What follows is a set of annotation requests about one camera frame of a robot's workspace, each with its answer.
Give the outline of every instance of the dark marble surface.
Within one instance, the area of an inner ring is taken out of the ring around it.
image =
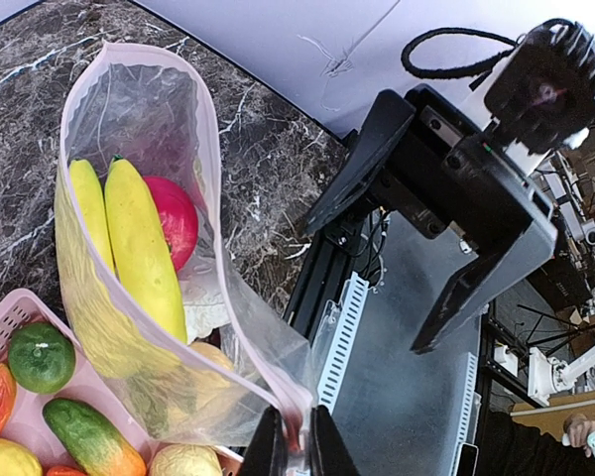
[[[168,48],[204,78],[221,132],[226,246],[281,312],[308,243],[296,223],[342,148],[267,87],[123,0],[52,0],[0,27],[0,299],[25,287],[61,311],[53,212],[60,116],[104,40]]]

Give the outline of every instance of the yellow banana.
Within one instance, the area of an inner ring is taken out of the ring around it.
[[[112,259],[108,223],[106,221],[106,207],[99,177],[87,160],[72,161],[68,167],[68,173],[90,239],[103,262],[114,273],[115,264]]]
[[[148,186],[130,162],[115,159],[104,193],[119,281],[147,315],[186,344],[179,279]]]

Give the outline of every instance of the person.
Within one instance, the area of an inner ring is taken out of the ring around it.
[[[564,422],[570,446],[539,428],[490,412],[483,430],[477,476],[595,476],[595,458],[586,444],[595,417],[570,416]]]

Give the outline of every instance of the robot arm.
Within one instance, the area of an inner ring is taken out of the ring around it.
[[[546,358],[536,347],[530,349],[529,357],[529,396],[548,407],[551,395],[572,389],[577,379],[595,366],[595,346],[570,364]]]
[[[472,101],[464,113],[425,85],[405,97],[379,93],[305,221],[311,233],[342,213],[361,223],[383,207],[429,240],[458,230],[476,257],[445,284],[413,342],[416,353],[433,350],[552,256],[552,205],[529,174],[549,151],[585,137],[595,119],[593,37],[579,24],[545,22]]]

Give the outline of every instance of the red apple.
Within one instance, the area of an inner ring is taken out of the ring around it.
[[[180,270],[198,241],[198,215],[193,203],[173,181],[163,177],[144,177],[155,201],[161,226],[170,247],[175,270]]]

